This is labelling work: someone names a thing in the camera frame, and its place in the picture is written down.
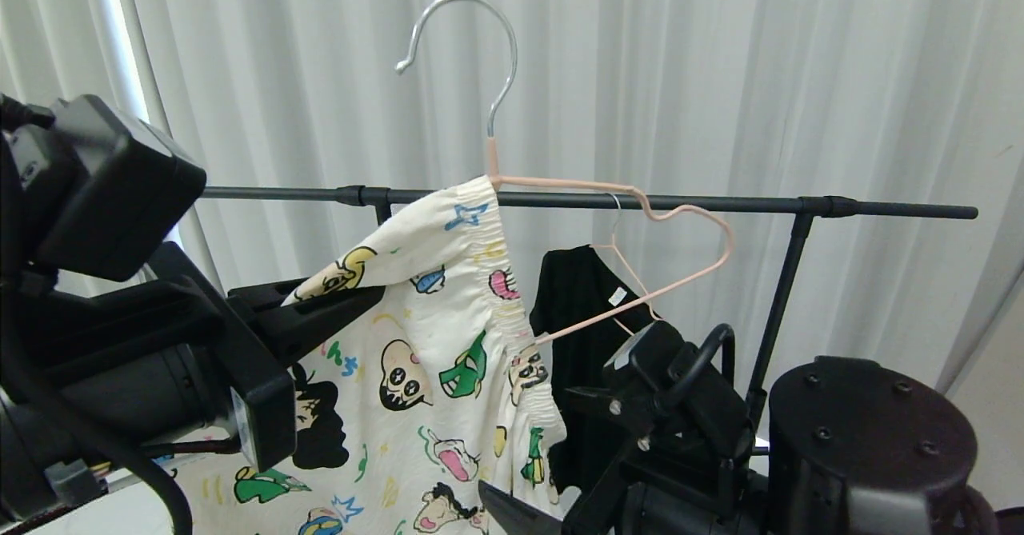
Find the pink clothes hanger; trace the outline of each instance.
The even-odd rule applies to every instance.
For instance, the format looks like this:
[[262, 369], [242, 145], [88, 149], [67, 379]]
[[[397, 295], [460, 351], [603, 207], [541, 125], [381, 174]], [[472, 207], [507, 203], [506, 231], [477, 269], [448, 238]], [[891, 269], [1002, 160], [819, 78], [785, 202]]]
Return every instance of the pink clothes hanger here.
[[[622, 261], [622, 264], [626, 268], [626, 271], [630, 272], [630, 276], [632, 276], [633, 280], [636, 281], [637, 285], [640, 286], [640, 290], [643, 290], [644, 294], [646, 295], [650, 292], [647, 291], [647, 287], [644, 287], [643, 281], [640, 281], [640, 277], [637, 276], [635, 271], [633, 271], [633, 266], [630, 265], [630, 262], [626, 261], [626, 256], [623, 255], [623, 252], [618, 250], [618, 245], [615, 244], [615, 231], [618, 229], [618, 221], [623, 218], [623, 204], [618, 203], [618, 196], [615, 195], [614, 193], [609, 193], [608, 195], [611, 196], [611, 199], [615, 200], [615, 206], [617, 207], [617, 210], [615, 210], [615, 222], [611, 223], [611, 243], [609, 243], [608, 245], [597, 245], [595, 243], [591, 243], [590, 246], [592, 249], [595, 250], [610, 249], [615, 254], [615, 256], [618, 257], [618, 261]], [[654, 307], [647, 305], [647, 311], [650, 312], [650, 318], [653, 319], [654, 321], [662, 320], [660, 317], [654, 314]], [[620, 322], [617, 319], [615, 319], [615, 323], [617, 323], [618, 327], [625, 329], [626, 332], [629, 333], [630, 335], [633, 334], [633, 331], [630, 331], [630, 329], [625, 325], [623, 325], [622, 322]]]
[[[463, 0], [434, 0], [434, 2], [430, 3], [430, 5], [428, 5], [427, 8], [423, 10], [423, 13], [420, 14], [419, 20], [417, 20], [416, 24], [413, 26], [413, 35], [410, 37], [409, 40], [409, 52], [406, 54], [404, 60], [400, 60], [398, 61], [398, 65], [395, 65], [394, 70], [399, 75], [403, 71], [409, 69], [410, 66], [413, 65], [413, 61], [416, 60], [416, 48], [420, 43], [420, 36], [423, 35], [423, 26], [427, 23], [427, 18], [429, 18], [430, 15], [433, 14], [434, 11], [438, 10], [438, 8], [440, 8], [442, 5], [451, 2], [463, 2]], [[511, 175], [501, 174], [498, 168], [498, 142], [495, 139], [495, 115], [498, 113], [498, 107], [501, 105], [502, 100], [504, 100], [505, 95], [508, 94], [509, 89], [512, 87], [512, 81], [515, 80], [516, 67], [518, 66], [518, 60], [519, 60], [519, 52], [515, 40], [515, 31], [512, 29], [512, 24], [509, 23], [508, 17], [505, 17], [505, 13], [502, 13], [500, 10], [498, 10], [498, 8], [495, 7], [493, 4], [490, 4], [490, 2], [487, 2], [487, 0], [465, 0], [465, 2], [476, 2], [482, 5], [483, 7], [486, 7], [486, 10], [490, 11], [490, 13], [494, 13], [495, 16], [497, 16], [499, 20], [502, 22], [502, 26], [505, 27], [505, 32], [508, 34], [509, 47], [512, 54], [512, 65], [511, 68], [509, 69], [509, 75], [505, 79], [505, 86], [502, 86], [502, 90], [500, 91], [500, 93], [498, 93], [498, 98], [496, 98], [495, 102], [490, 104], [490, 112], [487, 114], [487, 142], [486, 142], [487, 176], [490, 178], [490, 184], [495, 187], [495, 191], [501, 189], [501, 186], [503, 183], [507, 183], [507, 184], [524, 186], [524, 187], [586, 189], [602, 193], [627, 194], [627, 195], [632, 195], [637, 199], [637, 201], [640, 202], [640, 206], [643, 209], [644, 214], [647, 215], [647, 217], [651, 220], [664, 221], [680, 213], [692, 212], [697, 215], [700, 215], [701, 217], [712, 220], [713, 222], [715, 222], [715, 224], [719, 225], [725, 233], [725, 248], [722, 251], [720, 257], [718, 257], [717, 261], [715, 261], [713, 264], [694, 274], [684, 277], [683, 279], [676, 281], [676, 283], [671, 283], [669, 285], [666, 285], [665, 287], [662, 287], [658, 290], [647, 293], [642, 297], [638, 297], [626, 303], [625, 305], [617, 306], [615, 308], [604, 312], [600, 315], [596, 315], [585, 321], [581, 321], [575, 325], [570, 325], [554, 333], [549, 333], [543, 337], [539, 337], [536, 341], [537, 344], [550, 342], [554, 339], [561, 337], [562, 335], [568, 335], [572, 332], [579, 331], [580, 329], [589, 327], [595, 323], [599, 323], [600, 321], [604, 321], [609, 317], [613, 317], [615, 315], [618, 315], [620, 313], [631, 310], [637, 305], [643, 304], [644, 302], [650, 301], [651, 299], [659, 295], [663, 295], [665, 293], [668, 293], [669, 291], [672, 291], [677, 287], [685, 285], [693, 281], [694, 279], [713, 273], [714, 270], [717, 270], [718, 268], [722, 266], [725, 263], [725, 261], [727, 261], [727, 259], [729, 258], [729, 255], [732, 253], [732, 249], [735, 244], [735, 239], [732, 236], [732, 228], [730, 228], [729, 224], [725, 222], [724, 219], [707, 211], [706, 209], [702, 209], [695, 205], [680, 205], [671, 211], [665, 213], [655, 213], [650, 208], [650, 201], [647, 200], [647, 195], [633, 186], [624, 186], [618, 183], [606, 183], [597, 181], [584, 181], [579, 179], [521, 177], [521, 176], [511, 176]]]

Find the white curtain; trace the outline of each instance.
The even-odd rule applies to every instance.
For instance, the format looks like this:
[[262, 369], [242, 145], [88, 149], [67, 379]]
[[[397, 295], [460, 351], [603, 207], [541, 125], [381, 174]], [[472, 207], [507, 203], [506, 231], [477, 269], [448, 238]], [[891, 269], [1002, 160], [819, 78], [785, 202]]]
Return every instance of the white curtain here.
[[[505, 77], [494, 17], [431, 0], [120, 0], [150, 120], [211, 184], [435, 189], [482, 171]], [[976, 205], [976, 221], [815, 222], [769, 372], [818, 354], [874, 358], [947, 384], [1024, 266], [1024, 0], [492, 0], [519, 39], [498, 114], [508, 173], [648, 193]], [[4, 90], [130, 105], [100, 0], [2, 0]], [[541, 256], [604, 242], [611, 213], [504, 211], [530, 299]], [[656, 302], [691, 339], [756, 356], [790, 216], [729, 214], [738, 248]], [[370, 209], [201, 200], [186, 250], [224, 288], [312, 273], [375, 225]], [[713, 260], [699, 220], [623, 216], [648, 288]]]

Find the black garment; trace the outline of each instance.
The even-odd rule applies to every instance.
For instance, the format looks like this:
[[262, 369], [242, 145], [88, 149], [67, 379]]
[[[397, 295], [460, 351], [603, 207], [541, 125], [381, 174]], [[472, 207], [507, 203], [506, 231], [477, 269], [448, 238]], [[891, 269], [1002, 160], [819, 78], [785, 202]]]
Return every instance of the black garment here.
[[[537, 301], [529, 314], [535, 334], [554, 333], [637, 299], [589, 245], [550, 251], [541, 264]], [[567, 408], [564, 390], [572, 386], [603, 387], [604, 361], [629, 338], [618, 320], [636, 332], [651, 323], [650, 308], [639, 304], [552, 342], [551, 386], [568, 438], [548, 453], [551, 477], [561, 492], [569, 485], [589, 492], [628, 437], [611, 422], [586, 417]]]

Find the white patterned garment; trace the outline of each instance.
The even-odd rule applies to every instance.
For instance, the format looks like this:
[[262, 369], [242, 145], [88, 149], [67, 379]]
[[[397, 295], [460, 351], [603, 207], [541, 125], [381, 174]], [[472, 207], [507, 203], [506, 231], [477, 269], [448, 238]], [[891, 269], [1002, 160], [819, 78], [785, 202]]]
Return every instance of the white patterned garment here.
[[565, 438], [516, 291], [486, 177], [409, 205], [286, 303], [386, 286], [293, 369], [297, 450], [183, 466], [196, 532], [504, 533], [484, 480], [561, 517], [549, 447]]

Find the hanger hook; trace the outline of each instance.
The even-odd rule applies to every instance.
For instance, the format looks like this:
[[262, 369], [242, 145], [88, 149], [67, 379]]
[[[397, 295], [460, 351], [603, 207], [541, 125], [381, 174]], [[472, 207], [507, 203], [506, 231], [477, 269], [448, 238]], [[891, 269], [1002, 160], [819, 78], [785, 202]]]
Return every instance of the hanger hook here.
[[[512, 24], [509, 23], [508, 17], [505, 17], [505, 13], [498, 10], [498, 7], [495, 7], [490, 2], [487, 2], [487, 0], [467, 1], [476, 2], [483, 7], [486, 7], [490, 13], [494, 13], [499, 20], [502, 22], [502, 25], [505, 27], [505, 32], [508, 33], [509, 36], [509, 48], [512, 53], [512, 66], [509, 68], [509, 76], [505, 79], [505, 86], [502, 87], [501, 93], [498, 93], [498, 98], [496, 98], [495, 102], [490, 104], [490, 113], [487, 115], [487, 136], [494, 137], [495, 114], [498, 113], [498, 106], [502, 105], [502, 100], [504, 100], [506, 93], [508, 93], [509, 89], [512, 88], [512, 81], [515, 80], [515, 70], [519, 60], [519, 47], [516, 46], [515, 31], [512, 29]], [[416, 25], [413, 26], [413, 36], [409, 39], [409, 53], [406, 54], [404, 60], [400, 60], [394, 66], [394, 70], [398, 75], [401, 75], [401, 73], [409, 69], [413, 65], [413, 61], [416, 60], [416, 47], [420, 44], [420, 35], [423, 35], [423, 26], [426, 25], [427, 18], [430, 17], [434, 11], [438, 10], [440, 6], [451, 2], [460, 2], [460, 0], [434, 0], [434, 2], [428, 5], [427, 8], [423, 10], [423, 13], [420, 14], [419, 20], [416, 20]]]
[[617, 214], [615, 214], [615, 222], [611, 223], [611, 243], [614, 243], [615, 242], [615, 232], [617, 232], [617, 230], [618, 230], [618, 221], [620, 221], [620, 219], [623, 218], [623, 204], [618, 203], [618, 196], [615, 195], [614, 193], [608, 193], [608, 195], [611, 196], [611, 199], [615, 200], [615, 206], [618, 209]]

